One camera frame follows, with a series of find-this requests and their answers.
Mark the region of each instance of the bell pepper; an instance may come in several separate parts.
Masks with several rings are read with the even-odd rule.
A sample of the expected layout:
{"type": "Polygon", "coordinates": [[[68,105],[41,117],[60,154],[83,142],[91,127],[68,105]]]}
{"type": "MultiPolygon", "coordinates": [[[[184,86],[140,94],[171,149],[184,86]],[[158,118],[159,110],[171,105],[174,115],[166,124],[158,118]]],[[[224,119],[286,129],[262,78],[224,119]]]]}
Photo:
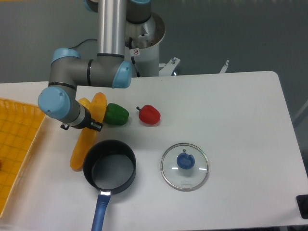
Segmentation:
{"type": "Polygon", "coordinates": [[[109,103],[103,122],[109,125],[124,125],[128,121],[129,112],[115,103],[109,103]]]}
{"type": "Polygon", "coordinates": [[[152,105],[145,105],[143,108],[137,107],[139,110],[139,119],[149,125],[155,125],[160,121],[160,113],[152,105]]]}
{"type": "MultiPolygon", "coordinates": [[[[107,107],[107,99],[103,93],[96,93],[91,103],[85,98],[80,99],[79,103],[89,107],[91,117],[94,120],[102,122],[107,107]]],[[[84,128],[81,131],[69,163],[74,171],[82,170],[83,161],[89,149],[94,145],[96,134],[97,131],[89,128],[84,128]]]]}

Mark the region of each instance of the metal pole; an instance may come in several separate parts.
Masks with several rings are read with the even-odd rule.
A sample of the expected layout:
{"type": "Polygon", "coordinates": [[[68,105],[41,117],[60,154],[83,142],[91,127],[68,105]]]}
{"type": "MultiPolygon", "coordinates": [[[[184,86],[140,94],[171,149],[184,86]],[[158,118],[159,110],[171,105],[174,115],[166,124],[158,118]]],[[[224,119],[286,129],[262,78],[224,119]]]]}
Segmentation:
{"type": "Polygon", "coordinates": [[[124,56],[125,0],[99,0],[98,54],[117,54],[124,56]]]}

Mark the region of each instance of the pan handle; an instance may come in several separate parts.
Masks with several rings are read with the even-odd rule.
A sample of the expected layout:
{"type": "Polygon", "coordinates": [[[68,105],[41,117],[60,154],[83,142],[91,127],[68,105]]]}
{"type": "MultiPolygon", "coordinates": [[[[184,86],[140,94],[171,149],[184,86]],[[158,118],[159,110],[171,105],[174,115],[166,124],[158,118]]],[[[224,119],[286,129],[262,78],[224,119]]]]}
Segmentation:
{"type": "Polygon", "coordinates": [[[102,231],[107,205],[111,198],[111,192],[100,191],[97,198],[96,209],[91,231],[102,231]]]}

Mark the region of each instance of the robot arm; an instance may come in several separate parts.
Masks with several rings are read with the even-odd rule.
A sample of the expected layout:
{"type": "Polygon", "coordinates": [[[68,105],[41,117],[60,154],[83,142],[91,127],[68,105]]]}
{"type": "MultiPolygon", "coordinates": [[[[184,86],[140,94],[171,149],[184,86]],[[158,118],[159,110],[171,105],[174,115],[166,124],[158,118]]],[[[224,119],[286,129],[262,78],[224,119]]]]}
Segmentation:
{"type": "Polygon", "coordinates": [[[90,112],[75,100],[77,86],[127,88],[132,78],[132,63],[125,61],[127,37],[134,38],[135,47],[139,43],[140,48],[146,48],[143,40],[153,38],[149,39],[144,32],[142,36],[134,35],[140,34],[139,30],[146,31],[148,25],[155,29],[155,23],[148,23],[154,21],[150,0],[84,0],[84,4],[99,14],[97,59],[83,60],[75,50],[57,49],[53,54],[49,85],[39,95],[38,105],[49,117],[68,126],[100,131],[101,121],[94,121],[90,112]]]}

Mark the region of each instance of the glass lid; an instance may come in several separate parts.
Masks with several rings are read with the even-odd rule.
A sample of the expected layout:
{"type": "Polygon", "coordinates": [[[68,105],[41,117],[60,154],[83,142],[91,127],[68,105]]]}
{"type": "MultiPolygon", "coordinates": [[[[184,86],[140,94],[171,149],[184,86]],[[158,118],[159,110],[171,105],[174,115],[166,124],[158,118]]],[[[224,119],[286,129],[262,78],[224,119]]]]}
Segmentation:
{"type": "Polygon", "coordinates": [[[168,148],[160,168],[165,181],[180,191],[200,188],[210,171],[206,154],[189,143],[178,143],[168,148]]]}

